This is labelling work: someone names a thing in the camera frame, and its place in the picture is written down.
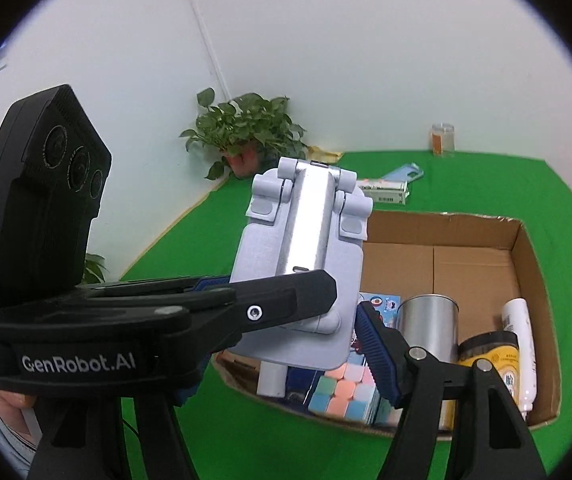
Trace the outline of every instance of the black cable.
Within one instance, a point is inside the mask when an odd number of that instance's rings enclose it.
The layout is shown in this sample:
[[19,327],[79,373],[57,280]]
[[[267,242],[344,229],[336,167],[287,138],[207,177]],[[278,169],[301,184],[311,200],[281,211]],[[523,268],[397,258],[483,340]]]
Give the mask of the black cable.
[[137,440],[139,440],[139,439],[140,439],[140,434],[138,433],[138,431],[137,431],[135,428],[133,428],[133,427],[130,425],[130,423],[127,422],[124,418],[122,418],[122,422],[123,422],[124,424],[126,424],[126,427],[127,427],[130,431],[132,431],[132,432],[135,434],[135,436],[137,437]]

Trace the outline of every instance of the brown cardboard box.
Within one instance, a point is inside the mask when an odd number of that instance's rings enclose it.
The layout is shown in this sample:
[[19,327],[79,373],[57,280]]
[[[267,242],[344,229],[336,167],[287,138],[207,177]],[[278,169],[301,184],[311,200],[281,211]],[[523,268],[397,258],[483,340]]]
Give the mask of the brown cardboard box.
[[[368,220],[363,251],[363,292],[396,294],[402,301],[418,294],[449,296],[459,306],[459,342],[500,330],[502,306],[525,298],[537,362],[537,394],[528,425],[536,428],[556,419],[561,371],[554,324],[536,256],[519,220],[375,211]],[[225,352],[215,360],[215,367],[229,386],[267,402],[255,395],[256,361]],[[318,420],[382,433],[377,428]]]

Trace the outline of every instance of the black lid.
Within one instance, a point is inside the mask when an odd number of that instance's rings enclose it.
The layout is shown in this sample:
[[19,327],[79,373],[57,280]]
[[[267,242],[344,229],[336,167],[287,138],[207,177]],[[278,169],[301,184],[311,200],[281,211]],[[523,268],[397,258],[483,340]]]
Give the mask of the black lid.
[[507,330],[495,330],[494,332],[486,332],[485,334],[479,334],[466,339],[459,345],[459,355],[469,352],[478,346],[486,346],[493,343],[511,345],[516,349],[519,348],[517,334],[508,332]]

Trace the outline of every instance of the can rim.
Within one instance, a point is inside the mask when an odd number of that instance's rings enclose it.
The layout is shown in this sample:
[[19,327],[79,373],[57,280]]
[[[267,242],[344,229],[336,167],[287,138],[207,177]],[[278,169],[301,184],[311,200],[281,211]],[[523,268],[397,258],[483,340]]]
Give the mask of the can rim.
[[407,300],[403,300],[402,304],[399,305],[399,308],[405,305],[408,301],[416,300],[417,298],[425,298],[427,296],[437,296],[438,298],[445,298],[446,300],[451,301],[454,304],[454,306],[456,306],[457,312],[459,312],[459,305],[456,304],[456,301],[453,300],[452,298],[449,298],[448,296],[444,296],[443,294],[417,294],[416,296],[408,298]]

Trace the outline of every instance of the human hand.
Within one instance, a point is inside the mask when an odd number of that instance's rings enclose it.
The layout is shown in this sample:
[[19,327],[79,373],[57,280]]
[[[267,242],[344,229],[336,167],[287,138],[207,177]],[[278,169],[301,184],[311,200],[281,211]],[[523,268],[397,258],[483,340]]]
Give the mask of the human hand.
[[26,426],[22,409],[32,408],[34,404],[35,396],[0,390],[0,418],[11,430],[33,443],[34,439]]

